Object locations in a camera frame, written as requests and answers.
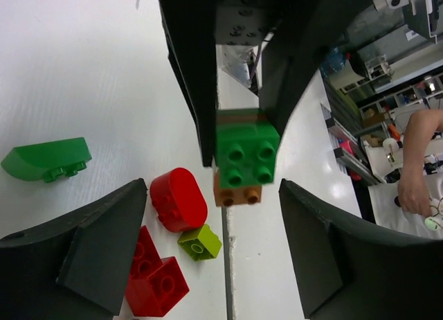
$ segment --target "red block stud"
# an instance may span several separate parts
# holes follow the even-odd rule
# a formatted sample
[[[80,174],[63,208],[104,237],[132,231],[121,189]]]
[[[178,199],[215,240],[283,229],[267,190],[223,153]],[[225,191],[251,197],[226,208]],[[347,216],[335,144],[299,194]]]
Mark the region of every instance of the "red block stud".
[[[175,257],[160,259],[146,226],[142,226],[125,296],[135,317],[164,317],[189,287]]]
[[[203,226],[208,206],[191,172],[176,168],[154,179],[150,187],[152,206],[171,232]]]

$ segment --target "desk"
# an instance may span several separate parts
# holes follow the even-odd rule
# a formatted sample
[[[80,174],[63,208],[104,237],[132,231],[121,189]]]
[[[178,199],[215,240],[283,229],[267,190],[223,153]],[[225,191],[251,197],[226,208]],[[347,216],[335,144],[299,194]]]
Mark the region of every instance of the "desk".
[[[88,168],[53,184],[0,169],[0,237],[84,206],[127,182],[189,169],[208,202],[195,125],[168,62],[157,0],[1,0],[0,158],[18,145],[84,136]],[[226,320],[223,251],[195,263],[148,204],[143,224],[162,257],[176,256],[190,293],[165,320]],[[133,316],[123,303],[120,319]]]
[[[219,102],[224,109],[258,104],[255,95],[223,72]],[[361,217],[351,179],[336,164],[320,104],[330,109],[318,72],[289,120],[275,183],[263,188],[262,203],[228,210],[235,319],[304,319],[280,210],[282,178]]]

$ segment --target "green block stud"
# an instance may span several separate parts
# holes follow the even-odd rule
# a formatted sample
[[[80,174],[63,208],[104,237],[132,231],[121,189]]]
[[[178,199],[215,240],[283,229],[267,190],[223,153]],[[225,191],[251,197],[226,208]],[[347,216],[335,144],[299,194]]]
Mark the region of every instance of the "green block stud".
[[[1,166],[15,178],[49,183],[62,175],[75,176],[91,158],[84,138],[75,138],[15,147]]]
[[[262,115],[244,121],[217,124],[217,152],[221,188],[270,184],[280,135]]]
[[[178,243],[194,261],[214,259],[222,247],[222,242],[207,224],[183,232]]]

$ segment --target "forearm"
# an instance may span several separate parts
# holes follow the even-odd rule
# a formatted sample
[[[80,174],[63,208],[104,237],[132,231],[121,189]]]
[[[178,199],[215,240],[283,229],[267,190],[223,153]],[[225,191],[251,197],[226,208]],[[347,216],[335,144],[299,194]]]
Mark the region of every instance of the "forearm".
[[[403,173],[422,173],[426,147],[441,124],[443,113],[440,110],[424,110],[410,117],[404,133]]]

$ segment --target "person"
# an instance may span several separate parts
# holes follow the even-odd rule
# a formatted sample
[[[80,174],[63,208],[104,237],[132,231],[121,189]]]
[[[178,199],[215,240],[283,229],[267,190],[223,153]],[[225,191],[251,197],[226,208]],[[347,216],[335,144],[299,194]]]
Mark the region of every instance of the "person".
[[[424,217],[432,216],[429,189],[423,176],[423,160],[434,132],[443,132],[443,110],[420,110],[409,118],[403,139],[399,202],[404,211]]]

